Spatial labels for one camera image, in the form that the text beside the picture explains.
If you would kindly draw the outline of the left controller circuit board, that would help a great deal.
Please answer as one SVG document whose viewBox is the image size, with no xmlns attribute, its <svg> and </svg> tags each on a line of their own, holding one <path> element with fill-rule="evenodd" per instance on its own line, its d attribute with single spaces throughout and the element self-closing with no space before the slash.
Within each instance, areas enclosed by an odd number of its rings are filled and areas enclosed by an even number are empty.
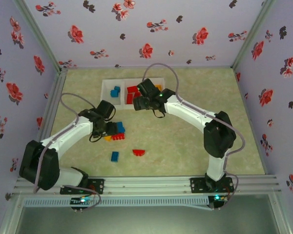
<svg viewBox="0 0 293 234">
<path fill-rule="evenodd" d="M 92 196 L 73 197 L 71 198 L 69 205 L 74 213 L 82 213 L 90 208 L 93 205 L 93 202 Z"/>
</svg>

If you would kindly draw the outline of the controller circuit board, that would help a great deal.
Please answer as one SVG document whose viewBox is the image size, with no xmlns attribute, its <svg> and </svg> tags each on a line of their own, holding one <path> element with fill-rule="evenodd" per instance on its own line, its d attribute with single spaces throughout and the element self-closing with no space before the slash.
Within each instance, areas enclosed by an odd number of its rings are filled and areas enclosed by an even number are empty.
<svg viewBox="0 0 293 234">
<path fill-rule="evenodd" d="M 69 205 L 74 213 L 82 213 L 90 208 L 93 205 L 93 202 L 92 196 L 73 197 L 71 198 Z"/>
<path fill-rule="evenodd" d="M 208 207 L 212 210 L 221 210 L 224 205 L 228 202 L 228 197 L 223 195 L 208 196 L 209 204 Z"/>
</svg>

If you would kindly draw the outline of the right controller circuit board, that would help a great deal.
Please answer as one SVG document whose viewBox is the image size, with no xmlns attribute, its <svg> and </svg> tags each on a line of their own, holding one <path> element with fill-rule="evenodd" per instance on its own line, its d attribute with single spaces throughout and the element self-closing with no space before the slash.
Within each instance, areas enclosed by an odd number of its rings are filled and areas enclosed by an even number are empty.
<svg viewBox="0 0 293 234">
<path fill-rule="evenodd" d="M 224 205 L 228 202 L 228 197 L 223 195 L 208 196 L 209 204 L 208 207 L 212 210 L 221 210 Z"/>
</svg>

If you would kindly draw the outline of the aluminium side rail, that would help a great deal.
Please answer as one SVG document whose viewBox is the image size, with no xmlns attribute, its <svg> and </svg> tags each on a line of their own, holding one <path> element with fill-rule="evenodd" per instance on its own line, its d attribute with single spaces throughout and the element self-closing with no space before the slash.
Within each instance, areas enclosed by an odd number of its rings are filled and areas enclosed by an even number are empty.
<svg viewBox="0 0 293 234">
<path fill-rule="evenodd" d="M 60 103 L 60 98 L 64 88 L 68 70 L 62 69 L 61 72 L 55 77 L 49 98 L 47 101 L 46 109 L 42 117 L 42 123 L 38 132 L 37 140 L 41 141 L 51 136 L 53 124 L 55 121 L 57 109 Z"/>
</svg>

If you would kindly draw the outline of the aluminium back rail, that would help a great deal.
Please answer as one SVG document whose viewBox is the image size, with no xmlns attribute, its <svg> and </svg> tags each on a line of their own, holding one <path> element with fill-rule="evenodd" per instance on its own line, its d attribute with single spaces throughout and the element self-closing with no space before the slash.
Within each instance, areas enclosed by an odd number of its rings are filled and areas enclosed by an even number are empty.
<svg viewBox="0 0 293 234">
<path fill-rule="evenodd" d="M 82 66 L 72 66 L 72 67 L 67 67 L 63 68 L 61 67 L 62 70 L 93 70 L 93 69 L 112 69 L 112 70 L 122 70 L 122 69 L 146 69 L 148 66 L 103 66 L 103 67 L 82 67 Z M 185 66 L 172 66 L 170 65 L 171 68 L 173 69 L 227 69 L 231 68 L 231 66 L 193 66 L 193 65 L 185 65 Z"/>
</svg>

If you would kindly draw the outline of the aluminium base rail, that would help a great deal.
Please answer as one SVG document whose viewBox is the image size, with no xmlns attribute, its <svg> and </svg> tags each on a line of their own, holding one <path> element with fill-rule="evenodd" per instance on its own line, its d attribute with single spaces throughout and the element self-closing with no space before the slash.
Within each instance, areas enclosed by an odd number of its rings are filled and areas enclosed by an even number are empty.
<svg viewBox="0 0 293 234">
<path fill-rule="evenodd" d="M 103 196 L 178 196 L 192 195 L 195 176 L 108 176 L 103 179 Z M 281 186 L 273 175 L 239 175 L 232 178 L 238 185 L 234 195 L 263 195 L 281 193 Z"/>
</svg>

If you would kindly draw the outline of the aluminium corner post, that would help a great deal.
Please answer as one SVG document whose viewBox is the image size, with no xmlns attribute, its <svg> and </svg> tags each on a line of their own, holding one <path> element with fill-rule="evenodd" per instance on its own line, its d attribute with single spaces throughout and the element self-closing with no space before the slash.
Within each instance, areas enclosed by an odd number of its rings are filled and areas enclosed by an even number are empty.
<svg viewBox="0 0 293 234">
<path fill-rule="evenodd" d="M 51 60 L 53 67 L 56 69 L 57 74 L 60 74 L 62 69 L 58 65 L 58 62 L 47 43 L 45 36 L 43 35 L 40 27 L 38 26 L 34 16 L 30 12 L 28 6 L 25 3 L 25 0 L 12 0 L 12 2 L 16 5 L 19 12 L 21 13 L 22 17 L 24 18 L 25 22 L 29 26 L 30 30 L 34 34 L 37 42 L 40 44 L 44 52 L 47 54 L 48 58 Z"/>
<path fill-rule="evenodd" d="M 258 31 L 260 30 L 262 24 L 265 22 L 267 16 L 269 15 L 269 12 L 271 11 L 273 5 L 277 2 L 277 0 L 264 0 L 262 4 L 262 8 L 259 12 L 259 15 L 257 16 L 254 24 L 252 25 L 251 30 L 248 32 L 248 36 L 243 43 L 236 59 L 234 60 L 234 63 L 232 64 L 231 68 L 235 70 L 244 56 L 247 54 L 249 47 L 251 46 L 252 40 L 256 37 L 258 34 Z"/>
</svg>

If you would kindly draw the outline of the aluminium lower frame rail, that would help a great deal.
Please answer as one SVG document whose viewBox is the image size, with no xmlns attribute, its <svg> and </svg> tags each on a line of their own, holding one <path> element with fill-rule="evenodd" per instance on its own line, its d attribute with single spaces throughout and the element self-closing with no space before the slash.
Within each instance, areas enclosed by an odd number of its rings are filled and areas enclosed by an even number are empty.
<svg viewBox="0 0 293 234">
<path fill-rule="evenodd" d="M 276 221 L 276 225 L 279 231 L 279 234 L 292 234 L 291 229 L 286 220 L 285 213 L 280 203 L 280 199 L 278 194 L 270 193 L 269 200 L 272 207 L 272 212 L 274 215 L 274 219 Z"/>
<path fill-rule="evenodd" d="M 22 194 L 16 194 L 10 198 L 0 227 L 0 234 L 16 234 L 23 210 L 23 202 L 24 196 Z"/>
</svg>

